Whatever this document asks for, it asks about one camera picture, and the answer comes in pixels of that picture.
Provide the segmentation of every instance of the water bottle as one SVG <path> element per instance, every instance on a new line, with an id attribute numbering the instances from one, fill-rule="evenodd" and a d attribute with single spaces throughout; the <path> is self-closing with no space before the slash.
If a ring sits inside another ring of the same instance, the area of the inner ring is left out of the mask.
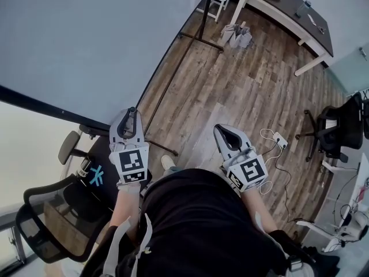
<path id="1" fill-rule="evenodd" d="M 301 16 L 306 15 L 310 7 L 311 7 L 311 2 L 310 1 L 305 1 L 304 3 L 301 4 L 301 6 L 295 12 L 295 15 L 298 18 L 300 18 Z"/>

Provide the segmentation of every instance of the shoe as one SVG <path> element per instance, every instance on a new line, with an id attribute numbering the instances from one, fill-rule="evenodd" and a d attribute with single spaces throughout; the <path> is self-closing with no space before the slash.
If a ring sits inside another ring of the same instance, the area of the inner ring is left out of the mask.
<path id="1" fill-rule="evenodd" d="M 161 157 L 161 165 L 163 165 L 164 170 L 168 170 L 171 167 L 175 166 L 172 158 L 170 158 L 168 155 L 164 155 Z"/>

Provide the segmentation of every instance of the whiteboard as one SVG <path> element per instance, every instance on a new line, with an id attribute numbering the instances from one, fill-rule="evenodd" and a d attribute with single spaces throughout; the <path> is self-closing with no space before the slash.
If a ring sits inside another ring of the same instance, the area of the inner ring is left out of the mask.
<path id="1" fill-rule="evenodd" d="M 0 0 L 0 85 L 110 125 L 201 0 Z"/>

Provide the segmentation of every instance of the power strip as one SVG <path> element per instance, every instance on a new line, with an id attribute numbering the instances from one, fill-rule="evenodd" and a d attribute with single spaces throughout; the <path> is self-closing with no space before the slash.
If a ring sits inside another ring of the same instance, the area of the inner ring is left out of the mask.
<path id="1" fill-rule="evenodd" d="M 281 136 L 279 134 L 279 132 L 276 132 L 274 135 L 273 135 L 273 140 L 275 142 L 278 143 L 278 145 L 282 148 L 282 149 L 286 149 L 287 145 L 288 145 L 288 142 L 283 138 L 283 136 Z"/>

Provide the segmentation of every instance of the floor plank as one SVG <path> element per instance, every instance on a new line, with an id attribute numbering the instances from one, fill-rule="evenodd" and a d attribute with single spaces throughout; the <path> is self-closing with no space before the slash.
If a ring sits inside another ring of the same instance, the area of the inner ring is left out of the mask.
<path id="1" fill-rule="evenodd" d="M 236 4 L 230 2 L 218 24 L 209 18 L 204 38 L 217 42 L 235 8 Z M 329 177 L 320 172 L 322 154 L 316 153 L 310 163 L 305 162 L 311 139 L 297 141 L 295 135 L 311 130 L 304 109 L 310 109 L 316 117 L 325 106 L 343 104 L 345 97 L 321 65 L 299 77 L 294 75 L 313 56 L 298 46 L 293 37 L 248 9 L 242 9 L 238 23 L 242 21 L 250 26 L 254 37 L 251 47 L 231 49 L 226 45 L 224 52 L 218 53 L 215 48 L 195 42 L 146 136 L 178 151 L 180 155 L 174 160 L 180 167 L 201 167 L 221 173 L 222 158 L 213 137 L 215 124 L 226 123 L 244 131 L 259 153 L 273 146 L 272 141 L 259 135 L 260 130 L 278 131 L 289 145 L 277 163 L 271 160 L 267 164 L 274 185 L 263 200 L 279 228 L 290 236 L 295 232 L 301 234 L 294 222 L 288 223 L 285 184 L 290 181 L 289 218 L 309 219 L 329 187 Z M 184 30 L 194 33 L 200 22 L 201 14 L 194 13 Z M 188 38 L 176 39 L 150 83 L 139 106 L 144 127 L 188 42 Z M 167 152 L 150 147 L 149 168 L 154 179 L 163 173 L 160 157 L 164 154 Z M 279 149 L 275 148 L 264 158 L 278 154 Z M 275 165 L 290 172 L 291 179 Z M 269 186 L 264 186 L 262 190 L 268 189 Z"/>

